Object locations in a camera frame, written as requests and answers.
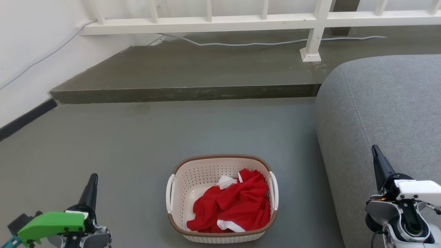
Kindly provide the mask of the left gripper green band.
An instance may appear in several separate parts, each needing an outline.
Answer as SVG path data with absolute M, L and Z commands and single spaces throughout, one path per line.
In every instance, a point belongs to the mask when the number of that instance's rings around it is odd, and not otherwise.
M 98 174 L 92 173 L 84 188 L 78 204 L 64 212 L 36 212 L 35 216 L 22 214 L 14 219 L 8 229 L 16 245 L 34 246 L 41 244 L 41 239 L 57 236 L 62 243 L 79 246 L 82 238 L 93 234 L 96 225 L 96 198 L 98 192 Z

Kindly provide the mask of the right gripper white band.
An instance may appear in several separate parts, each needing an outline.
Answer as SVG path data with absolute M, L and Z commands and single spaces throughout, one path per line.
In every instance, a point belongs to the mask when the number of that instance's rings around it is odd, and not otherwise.
M 403 173 L 395 173 L 378 145 L 373 145 L 371 150 L 378 193 L 370 196 L 366 202 L 367 206 L 371 202 L 395 205 L 422 202 L 440 208 L 441 187 L 438 183 L 432 180 L 416 180 Z

